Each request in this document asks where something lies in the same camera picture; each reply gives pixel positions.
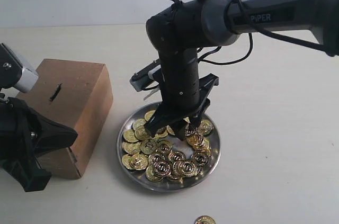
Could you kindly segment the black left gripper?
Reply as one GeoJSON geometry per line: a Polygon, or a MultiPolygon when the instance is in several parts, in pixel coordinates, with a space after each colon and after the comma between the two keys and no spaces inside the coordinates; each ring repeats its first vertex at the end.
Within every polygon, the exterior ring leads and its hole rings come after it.
{"type": "Polygon", "coordinates": [[[1,168],[25,192],[43,191],[51,172],[37,158],[73,145],[78,133],[47,119],[24,100],[1,97],[1,168]]]}

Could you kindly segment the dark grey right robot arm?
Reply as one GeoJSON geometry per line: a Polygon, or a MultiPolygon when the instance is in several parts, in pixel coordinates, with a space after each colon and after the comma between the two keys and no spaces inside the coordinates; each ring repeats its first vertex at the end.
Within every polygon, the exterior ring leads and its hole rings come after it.
{"type": "Polygon", "coordinates": [[[170,126],[184,139],[186,123],[200,125],[208,95],[218,85],[215,75],[199,77],[204,56],[198,49],[224,47],[241,34],[258,32],[272,39],[338,55],[338,0],[170,0],[171,6],[146,22],[158,52],[155,78],[162,102],[145,125],[153,136],[170,126]]]}

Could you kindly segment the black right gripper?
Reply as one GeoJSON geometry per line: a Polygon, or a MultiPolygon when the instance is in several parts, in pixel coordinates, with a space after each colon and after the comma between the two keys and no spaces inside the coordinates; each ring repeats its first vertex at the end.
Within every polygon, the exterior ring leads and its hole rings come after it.
{"type": "Polygon", "coordinates": [[[195,131],[201,124],[206,109],[210,106],[208,95],[219,85],[219,77],[209,74],[202,78],[198,73],[196,49],[183,51],[160,51],[161,77],[158,79],[162,102],[145,124],[146,132],[153,136],[157,130],[169,125],[175,136],[184,141],[188,123],[195,131]]]}

